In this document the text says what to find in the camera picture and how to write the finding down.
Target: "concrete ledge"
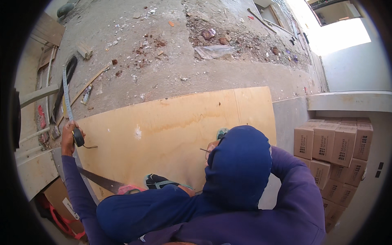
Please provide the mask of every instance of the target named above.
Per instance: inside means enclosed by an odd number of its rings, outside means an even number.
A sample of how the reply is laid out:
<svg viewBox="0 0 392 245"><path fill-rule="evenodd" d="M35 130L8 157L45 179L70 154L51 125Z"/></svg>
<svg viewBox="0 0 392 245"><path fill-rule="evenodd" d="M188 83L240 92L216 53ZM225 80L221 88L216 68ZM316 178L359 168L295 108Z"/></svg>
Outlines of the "concrete ledge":
<svg viewBox="0 0 392 245"><path fill-rule="evenodd" d="M330 92L306 97L308 111L379 111L392 113L390 91Z"/></svg>

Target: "stacked cardboard boxes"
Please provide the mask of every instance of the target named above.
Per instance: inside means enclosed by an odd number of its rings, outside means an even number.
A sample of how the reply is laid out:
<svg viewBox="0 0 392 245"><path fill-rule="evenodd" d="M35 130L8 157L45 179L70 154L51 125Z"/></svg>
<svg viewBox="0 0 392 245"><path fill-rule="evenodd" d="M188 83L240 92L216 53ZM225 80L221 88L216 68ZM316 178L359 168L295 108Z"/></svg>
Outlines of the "stacked cardboard boxes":
<svg viewBox="0 0 392 245"><path fill-rule="evenodd" d="M350 204L362 180L372 136L369 118L323 117L294 129L294 155L310 169L320 188L327 233Z"/></svg>

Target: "tape measure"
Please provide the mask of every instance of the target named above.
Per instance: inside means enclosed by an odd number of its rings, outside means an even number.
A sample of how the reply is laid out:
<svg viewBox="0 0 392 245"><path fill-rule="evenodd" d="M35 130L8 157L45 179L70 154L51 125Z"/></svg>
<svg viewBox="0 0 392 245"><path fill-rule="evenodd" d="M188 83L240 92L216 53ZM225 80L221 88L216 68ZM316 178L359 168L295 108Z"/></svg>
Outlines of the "tape measure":
<svg viewBox="0 0 392 245"><path fill-rule="evenodd" d="M68 93L68 84L67 84L67 71L65 70L65 66L63 66L63 88L64 88L64 99L65 99L65 107L67 109L68 118L70 121L74 120L71 110L71 102L69 101L69 93ZM83 134L81 133L80 129L74 128L72 130L72 135L74 138L74 142L78 147L84 146L84 138Z"/></svg>

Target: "hand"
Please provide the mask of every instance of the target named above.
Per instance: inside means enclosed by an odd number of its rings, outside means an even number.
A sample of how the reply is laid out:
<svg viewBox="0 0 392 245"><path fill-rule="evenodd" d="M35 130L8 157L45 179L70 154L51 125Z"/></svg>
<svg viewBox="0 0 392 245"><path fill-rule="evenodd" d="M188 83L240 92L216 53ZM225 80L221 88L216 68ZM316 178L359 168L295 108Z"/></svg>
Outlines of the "hand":
<svg viewBox="0 0 392 245"><path fill-rule="evenodd" d="M79 128L79 125L74 121L67 122L63 127L63 134L61 139L61 155L63 156L72 156L75 151L74 138L72 135L72 130L77 128L83 135L83 138L86 134L83 132L83 129Z"/></svg>
<svg viewBox="0 0 392 245"><path fill-rule="evenodd" d="M219 140L209 143L207 146L207 150L212 151L213 149L215 149L215 147L218 146L218 144L219 144ZM207 160L208 160L209 155L210 155L209 152L205 152L205 159L206 159L206 161L204 163L205 166L208 166Z"/></svg>

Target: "red strap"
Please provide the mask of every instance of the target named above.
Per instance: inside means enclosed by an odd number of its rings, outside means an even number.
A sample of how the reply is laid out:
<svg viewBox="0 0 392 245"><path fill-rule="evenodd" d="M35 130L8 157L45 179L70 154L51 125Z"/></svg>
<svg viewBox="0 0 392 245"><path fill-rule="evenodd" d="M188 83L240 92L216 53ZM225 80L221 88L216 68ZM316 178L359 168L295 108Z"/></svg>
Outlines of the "red strap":
<svg viewBox="0 0 392 245"><path fill-rule="evenodd" d="M54 219L54 221L56 222L56 224L60 227L60 229L62 229L65 233L67 233L68 235L80 240L80 238L82 238L84 236L84 234L86 234L85 231L78 233L78 234L74 234L72 231L72 228L69 226L70 223L76 222L77 220L68 220L64 217L62 217L61 215L59 215L57 213L57 211L55 210L55 208L52 206L52 204L50 204L50 212L52 214L52 217Z"/></svg>

